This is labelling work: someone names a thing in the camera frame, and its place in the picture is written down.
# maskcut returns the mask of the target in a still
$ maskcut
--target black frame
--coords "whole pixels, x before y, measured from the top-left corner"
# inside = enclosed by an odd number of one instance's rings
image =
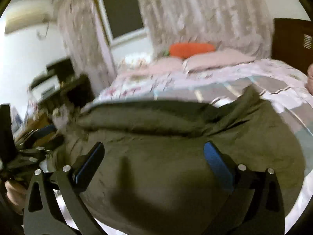
[[[3,14],[4,10],[6,9],[10,1],[11,0],[0,0],[0,16]],[[299,1],[305,8],[310,19],[313,21],[313,0],[299,0]],[[5,206],[3,206],[3,203],[0,202],[0,226],[2,232],[4,232],[7,235],[22,234],[20,233],[21,232],[20,230],[18,231],[15,230],[14,227],[11,227],[10,224],[5,222],[5,217],[1,215],[1,209],[3,207]],[[296,224],[290,229],[287,235],[311,234],[313,232],[312,220],[313,220],[313,197],[311,198],[303,214],[300,216]]]

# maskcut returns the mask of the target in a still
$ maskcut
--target dark green blanket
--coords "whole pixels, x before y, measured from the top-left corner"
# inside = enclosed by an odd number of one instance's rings
[[[129,235],[197,235],[227,199],[203,156],[211,140],[236,163],[276,171],[286,215],[304,179],[294,134],[253,87],[236,101],[136,101],[94,108],[67,128],[48,169],[73,164],[101,141],[105,157],[82,195],[93,216]]]

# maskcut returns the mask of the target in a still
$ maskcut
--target black metal bracket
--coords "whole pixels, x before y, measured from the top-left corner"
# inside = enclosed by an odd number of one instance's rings
[[[229,160],[212,142],[205,145],[204,155],[230,196],[202,235],[283,235],[284,206],[275,171],[251,171],[244,164],[230,168],[234,162],[227,165]]]
[[[73,167],[66,165],[53,173],[35,171],[24,209],[26,235],[106,235],[79,197],[85,191],[104,158],[104,146],[98,142],[79,158]],[[53,189],[59,189],[79,231],[69,227],[59,209]]]
[[[10,106],[0,105],[0,222],[5,223],[13,234],[23,234],[22,224],[23,216],[17,214],[11,206],[7,198],[7,190],[5,182],[9,179],[14,179],[18,182],[24,183],[27,187],[30,177],[31,169],[37,169],[38,163],[45,158],[45,152],[38,149],[23,149],[18,151],[12,136],[11,131],[11,116]],[[33,139],[42,138],[52,131],[56,131],[54,125],[49,125],[43,129],[32,131],[27,135],[30,141],[21,141],[21,148],[26,145],[33,145]]]

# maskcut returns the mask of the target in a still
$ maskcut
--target curtain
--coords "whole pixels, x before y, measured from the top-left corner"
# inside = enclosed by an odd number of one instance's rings
[[[97,96],[117,73],[94,0],[55,0],[57,21],[77,75],[85,73]]]
[[[157,54],[175,42],[210,42],[268,58],[273,22],[265,0],[138,0]]]

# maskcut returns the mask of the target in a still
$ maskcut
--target air vent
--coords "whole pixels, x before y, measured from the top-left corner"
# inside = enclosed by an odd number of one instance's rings
[[[308,49],[312,48],[312,36],[307,35],[307,34],[304,35],[303,46]]]

